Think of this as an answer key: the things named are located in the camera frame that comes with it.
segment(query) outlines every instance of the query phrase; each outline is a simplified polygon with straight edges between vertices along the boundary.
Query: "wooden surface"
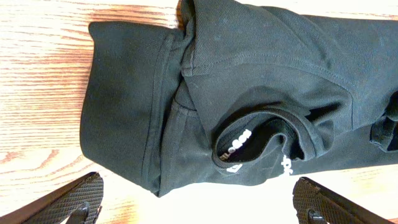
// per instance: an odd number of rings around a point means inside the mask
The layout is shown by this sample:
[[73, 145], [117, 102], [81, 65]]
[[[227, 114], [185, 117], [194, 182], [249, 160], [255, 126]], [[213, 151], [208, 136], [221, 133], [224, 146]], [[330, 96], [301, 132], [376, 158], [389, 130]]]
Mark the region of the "wooden surface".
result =
[[[302, 14], [398, 20], [395, 0], [242, 2]], [[158, 199], [82, 156], [79, 122], [93, 54], [88, 24], [178, 27], [177, 4], [0, 1], [0, 215], [98, 170], [105, 181], [98, 223], [297, 222], [294, 212], [285, 212], [292, 207], [297, 177], [256, 187], [195, 184]], [[382, 217], [398, 217], [398, 165], [307, 176]], [[234, 197], [215, 200], [221, 194]]]

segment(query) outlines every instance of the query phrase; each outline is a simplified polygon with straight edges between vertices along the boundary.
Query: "folded clothing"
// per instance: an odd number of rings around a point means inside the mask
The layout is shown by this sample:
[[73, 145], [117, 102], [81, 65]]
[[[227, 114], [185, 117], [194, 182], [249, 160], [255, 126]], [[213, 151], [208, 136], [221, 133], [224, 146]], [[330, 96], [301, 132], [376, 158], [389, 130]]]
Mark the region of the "folded clothing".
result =
[[159, 197], [398, 163], [398, 22], [232, 0], [181, 8], [184, 31], [90, 24], [87, 158]]

